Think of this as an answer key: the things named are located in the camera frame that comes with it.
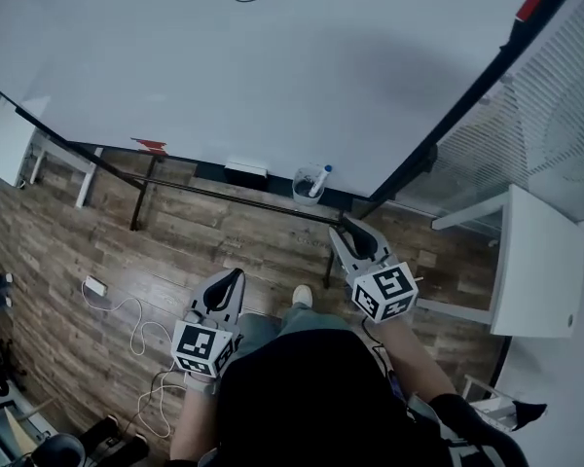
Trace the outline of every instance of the whiteboard eraser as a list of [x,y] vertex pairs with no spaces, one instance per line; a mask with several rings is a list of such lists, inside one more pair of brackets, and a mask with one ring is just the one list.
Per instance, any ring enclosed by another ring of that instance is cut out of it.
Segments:
[[248,166],[237,162],[225,164],[223,174],[227,183],[256,191],[265,191],[269,182],[269,172],[264,167]]
[[90,275],[87,275],[87,280],[85,280],[85,285],[95,292],[98,296],[104,297],[108,292],[108,287],[105,284],[102,284],[96,278],[93,278]]

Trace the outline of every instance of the marker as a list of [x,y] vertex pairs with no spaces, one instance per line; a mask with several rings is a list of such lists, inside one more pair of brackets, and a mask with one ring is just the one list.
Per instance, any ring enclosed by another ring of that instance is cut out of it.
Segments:
[[324,168],[322,169],[322,171],[320,173],[320,176],[318,176],[318,179],[315,181],[315,183],[311,187],[311,190],[310,190],[310,197],[311,198],[315,198],[315,195],[318,192],[320,192],[320,189],[324,185],[324,181],[327,179],[327,176],[329,176],[329,173],[331,173],[331,169],[333,169],[333,168],[329,164],[324,166]]

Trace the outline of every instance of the wooden floor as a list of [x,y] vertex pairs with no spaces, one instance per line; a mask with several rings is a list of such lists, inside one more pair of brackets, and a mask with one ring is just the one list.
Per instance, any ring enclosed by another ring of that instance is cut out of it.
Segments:
[[[108,151],[104,158],[139,173],[145,172],[149,160],[146,155]],[[193,170],[188,163],[167,160],[155,176],[294,206],[289,199],[192,178]],[[90,205],[76,210],[81,181],[82,174],[49,159],[38,185],[17,190],[0,183],[0,271],[15,276],[14,306],[0,312],[0,337],[15,342],[15,359],[28,371],[25,385],[31,402],[58,397],[58,405],[46,415],[62,430],[84,430],[109,413],[125,426],[152,376],[171,363],[168,340],[157,327],[145,329],[142,356],[130,352],[130,333],[138,319],[135,301],[113,313],[87,307],[81,284],[88,274],[109,286],[109,301],[92,303],[109,307],[138,298],[143,319],[158,321],[169,332],[185,313],[191,290],[214,272],[232,267],[247,274],[246,309],[280,317],[291,304],[293,289],[305,283],[314,292],[316,310],[338,313],[358,331],[361,316],[345,299],[342,275],[336,271],[328,291],[321,285],[329,255],[325,225],[154,186],[141,212],[142,230],[132,233],[128,222],[137,191],[98,170]],[[329,209],[314,212],[335,216]],[[437,233],[428,219],[389,207],[368,221],[383,231],[398,257],[424,277],[423,297],[488,306],[497,252],[487,239],[463,230]],[[490,378],[501,338],[490,336],[481,325],[422,310],[415,311],[413,323],[457,386],[462,386],[465,373]],[[139,336],[134,346],[138,352],[142,349]],[[167,379],[174,381],[180,382],[181,376]],[[164,398],[171,424],[181,395],[181,390],[170,390]],[[163,434],[157,403],[143,416]],[[144,433],[152,446],[148,464],[160,463],[168,440],[151,434],[138,419],[133,431]]]

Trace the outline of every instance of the white cable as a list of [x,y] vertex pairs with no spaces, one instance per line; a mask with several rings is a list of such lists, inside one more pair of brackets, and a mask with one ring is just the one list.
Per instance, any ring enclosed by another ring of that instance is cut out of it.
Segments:
[[[99,311],[106,311],[108,313],[112,313],[113,311],[117,311],[121,306],[123,306],[128,301],[132,301],[132,300],[136,301],[136,303],[138,304],[138,321],[136,322],[136,325],[134,325],[134,328],[132,329],[132,334],[129,337],[129,349],[136,356],[142,356],[145,353],[145,349],[147,348],[147,344],[145,342],[145,334],[143,333],[143,329],[145,328],[145,325],[147,325],[147,324],[157,325],[158,327],[160,327],[161,329],[163,329],[164,333],[168,337],[168,341],[169,342],[172,342],[171,336],[169,335],[168,330],[164,327],[164,325],[162,325],[162,324],[160,324],[158,322],[153,322],[151,320],[150,321],[147,321],[147,322],[144,322],[142,325],[140,324],[141,320],[143,319],[143,304],[137,298],[135,298],[135,297],[126,298],[123,301],[121,301],[118,305],[116,305],[115,307],[106,308],[106,307],[94,306],[94,305],[92,305],[89,302],[89,300],[87,299],[87,295],[85,294],[85,282],[83,282],[82,285],[80,286],[80,292],[82,293],[82,297],[85,300],[85,303],[87,303],[87,305],[90,308],[92,308],[92,309],[98,309]],[[133,346],[134,335],[136,334],[136,330],[138,329],[138,326],[139,325],[140,325],[140,338],[143,341],[143,350],[140,351],[140,352],[135,351],[134,350],[134,346]],[[147,392],[145,394],[141,394],[138,397],[138,402],[136,403],[136,414],[138,415],[138,418],[140,418],[140,421],[143,423],[143,425],[145,427],[147,427],[147,429],[149,429],[151,431],[152,434],[155,434],[156,436],[158,436],[159,438],[162,438],[162,439],[168,438],[171,435],[171,426],[168,423],[168,420],[166,420],[166,417],[164,416],[164,411],[163,411],[164,389],[166,387],[179,387],[180,389],[186,390],[186,388],[185,387],[182,387],[181,385],[176,385],[176,384],[167,384],[167,385],[164,385],[164,378],[166,376],[168,376],[173,371],[174,368],[175,368],[175,362],[173,361],[173,363],[171,364],[170,369],[168,369],[166,371],[166,373],[163,375],[163,377],[161,378],[160,387],[157,387],[156,389],[154,389],[151,392]],[[159,404],[160,415],[163,418],[164,424],[166,425],[166,433],[164,435],[160,435],[156,431],[154,431],[154,429],[152,429],[150,427],[150,425],[147,422],[145,422],[145,420],[143,420],[143,417],[140,415],[141,412],[142,412],[142,410],[140,410],[140,401],[145,396],[149,396],[150,394],[154,394],[154,393],[156,393],[158,391],[160,391],[160,404]]]
[[[171,371],[173,370],[173,368],[175,367],[175,362],[173,362],[173,364],[171,365],[171,368],[168,369],[168,372],[166,374],[163,375],[163,378],[161,378],[160,380],[160,387],[157,387],[156,389],[154,389],[151,392],[147,392],[145,394],[141,394],[138,397],[138,403],[136,404],[136,409],[138,410],[138,418],[140,418],[140,421],[143,422],[143,425],[145,427],[147,427],[153,434],[155,434],[156,436],[158,436],[159,438],[168,438],[171,435],[171,426],[168,423],[168,420],[166,420],[166,417],[164,416],[164,412],[163,412],[163,400],[164,400],[164,389],[165,388],[170,388],[170,387],[176,387],[178,389],[182,389],[182,390],[186,390],[185,387],[182,387],[181,385],[177,385],[177,384],[167,384],[164,385],[164,378],[166,376],[168,376]],[[142,400],[145,396],[149,396],[150,394],[154,394],[156,392],[160,391],[160,402],[159,402],[159,409],[160,409],[160,415],[164,420],[164,424],[166,425],[166,434],[164,434],[164,436],[158,434],[156,431],[154,431],[154,429],[152,429],[148,423],[145,422],[145,420],[143,420],[143,417],[140,416],[141,410],[140,410],[140,400]]]

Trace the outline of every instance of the white wall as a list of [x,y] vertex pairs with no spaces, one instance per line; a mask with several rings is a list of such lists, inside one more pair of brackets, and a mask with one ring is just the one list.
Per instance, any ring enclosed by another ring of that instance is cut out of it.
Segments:
[[584,286],[576,323],[570,340],[515,338],[497,386],[549,405],[514,433],[532,467],[584,467]]
[[329,187],[368,196],[524,1],[0,0],[0,90],[70,140],[287,178],[332,164]]

